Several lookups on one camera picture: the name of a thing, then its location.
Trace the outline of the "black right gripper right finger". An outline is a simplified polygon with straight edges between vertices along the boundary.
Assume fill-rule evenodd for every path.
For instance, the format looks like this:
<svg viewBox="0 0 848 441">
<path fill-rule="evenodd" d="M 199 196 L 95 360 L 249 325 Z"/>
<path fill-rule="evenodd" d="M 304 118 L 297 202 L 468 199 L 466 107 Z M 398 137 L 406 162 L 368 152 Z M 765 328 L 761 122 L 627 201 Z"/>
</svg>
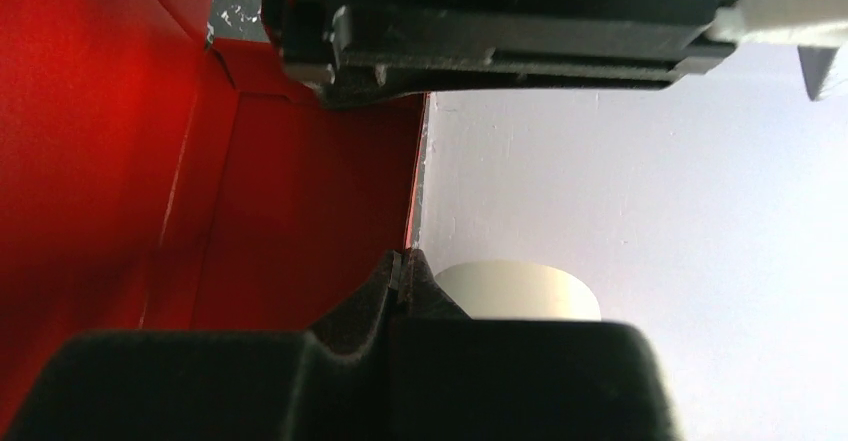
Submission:
<svg viewBox="0 0 848 441">
<path fill-rule="evenodd" d="M 390 320 L 396 440 L 677 440 L 647 339 L 595 321 L 475 320 L 405 253 Z"/>
</svg>

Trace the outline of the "red paper box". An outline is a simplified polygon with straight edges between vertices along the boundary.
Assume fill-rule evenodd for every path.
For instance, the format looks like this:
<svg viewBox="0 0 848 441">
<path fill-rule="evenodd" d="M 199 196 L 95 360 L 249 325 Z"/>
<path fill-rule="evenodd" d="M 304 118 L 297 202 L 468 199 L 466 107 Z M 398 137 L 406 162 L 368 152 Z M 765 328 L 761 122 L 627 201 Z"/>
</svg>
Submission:
<svg viewBox="0 0 848 441">
<path fill-rule="evenodd" d="M 322 108 L 212 0 L 1 0 L 1 434 L 90 335 L 298 330 L 408 244 L 426 100 Z"/>
</svg>

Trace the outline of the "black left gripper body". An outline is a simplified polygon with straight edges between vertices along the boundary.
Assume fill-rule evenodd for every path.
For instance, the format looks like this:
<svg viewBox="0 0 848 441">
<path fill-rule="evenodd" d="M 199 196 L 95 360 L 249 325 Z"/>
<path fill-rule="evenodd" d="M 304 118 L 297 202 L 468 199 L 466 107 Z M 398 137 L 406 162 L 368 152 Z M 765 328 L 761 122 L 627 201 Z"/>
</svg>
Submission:
<svg viewBox="0 0 848 441">
<path fill-rule="evenodd" d="M 418 93 L 660 90 L 735 51 L 740 0 L 262 0 L 285 75 L 327 108 Z"/>
</svg>

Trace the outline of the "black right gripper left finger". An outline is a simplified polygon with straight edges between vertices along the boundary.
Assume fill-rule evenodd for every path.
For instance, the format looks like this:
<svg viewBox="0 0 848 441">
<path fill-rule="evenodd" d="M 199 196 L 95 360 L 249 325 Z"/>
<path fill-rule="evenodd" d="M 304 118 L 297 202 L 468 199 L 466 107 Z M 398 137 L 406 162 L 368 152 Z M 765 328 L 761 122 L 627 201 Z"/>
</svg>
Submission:
<svg viewBox="0 0 848 441">
<path fill-rule="evenodd" d="M 301 331 L 91 331 L 44 366 L 9 440 L 385 440 L 402 257 Z"/>
</svg>

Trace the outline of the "white round drawer cabinet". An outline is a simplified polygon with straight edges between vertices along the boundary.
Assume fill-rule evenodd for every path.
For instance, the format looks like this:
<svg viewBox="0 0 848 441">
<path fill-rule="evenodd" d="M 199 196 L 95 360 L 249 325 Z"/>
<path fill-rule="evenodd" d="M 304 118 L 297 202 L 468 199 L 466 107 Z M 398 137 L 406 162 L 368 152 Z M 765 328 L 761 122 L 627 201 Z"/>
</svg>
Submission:
<svg viewBox="0 0 848 441">
<path fill-rule="evenodd" d="M 506 260 L 467 262 L 441 271 L 435 281 L 473 319 L 602 319 L 591 289 L 550 266 Z"/>
</svg>

